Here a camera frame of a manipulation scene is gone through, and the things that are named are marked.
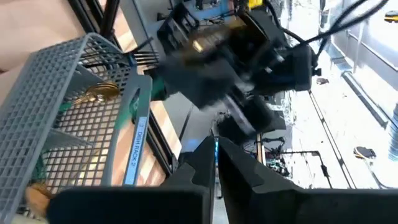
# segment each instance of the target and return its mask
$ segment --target gray plastic dish rack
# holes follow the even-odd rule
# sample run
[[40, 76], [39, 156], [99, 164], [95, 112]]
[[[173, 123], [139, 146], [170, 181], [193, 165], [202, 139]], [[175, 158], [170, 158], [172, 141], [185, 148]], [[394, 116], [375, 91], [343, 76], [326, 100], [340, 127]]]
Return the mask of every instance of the gray plastic dish rack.
[[[135, 74], [122, 52], [97, 34], [29, 57], [0, 108], [0, 223], [10, 223], [15, 213], [33, 217], [25, 210], [23, 196], [40, 158], [45, 165], [42, 181], [53, 193], [70, 186], [99, 185], [101, 180], [110, 184], [106, 175], [112, 172], [109, 166], [119, 133], [114, 131], [115, 121], [119, 109], [128, 109], [132, 99], [124, 89], [141, 79], [149, 83], [149, 91], [152, 85], [150, 77]], [[99, 82], [116, 83], [123, 97], [59, 110]], [[142, 101], [142, 92], [137, 116], [149, 112], [150, 96]]]

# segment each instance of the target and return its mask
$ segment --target wooden surface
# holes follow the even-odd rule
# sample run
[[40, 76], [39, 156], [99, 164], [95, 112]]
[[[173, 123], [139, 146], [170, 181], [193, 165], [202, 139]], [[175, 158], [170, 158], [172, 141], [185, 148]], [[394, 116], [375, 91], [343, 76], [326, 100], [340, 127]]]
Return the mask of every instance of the wooden surface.
[[[2, 0], [0, 19], [0, 69], [9, 70], [0, 75], [1, 105], [31, 52], [79, 37], [84, 32], [67, 0]], [[116, 18], [115, 34], [124, 51], [136, 46], [120, 10]], [[151, 108], [171, 150], [178, 158], [181, 144], [163, 103], [152, 102]], [[123, 180], [133, 133], [134, 125], [129, 123], [119, 135], [113, 170], [114, 185], [120, 185]], [[163, 170], [146, 144], [138, 185], [159, 185], [164, 178]]]

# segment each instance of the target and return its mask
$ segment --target dish rack label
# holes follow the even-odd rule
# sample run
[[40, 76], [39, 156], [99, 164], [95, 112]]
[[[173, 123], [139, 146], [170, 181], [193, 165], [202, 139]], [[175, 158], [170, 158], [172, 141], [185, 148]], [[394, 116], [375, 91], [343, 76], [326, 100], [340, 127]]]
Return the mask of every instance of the dish rack label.
[[136, 179], [136, 173], [139, 165], [139, 156], [141, 155], [142, 142], [144, 141], [145, 126], [147, 117], [139, 117], [134, 142], [131, 147], [129, 164], [127, 165], [126, 179], [124, 184], [133, 185]]

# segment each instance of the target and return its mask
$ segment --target blue label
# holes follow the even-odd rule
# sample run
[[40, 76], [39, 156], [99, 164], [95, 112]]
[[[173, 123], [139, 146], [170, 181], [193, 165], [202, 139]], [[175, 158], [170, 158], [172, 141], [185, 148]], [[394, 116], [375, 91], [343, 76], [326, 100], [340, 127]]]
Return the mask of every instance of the blue label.
[[137, 170], [139, 166], [139, 156], [141, 155], [141, 147], [144, 141], [145, 125], [147, 122], [147, 117], [140, 117], [137, 123], [137, 131], [134, 136], [134, 142], [131, 146], [131, 153], [129, 158], [129, 163], [127, 164], [126, 179], [124, 184], [133, 185], [135, 184], [135, 179], [137, 175]]

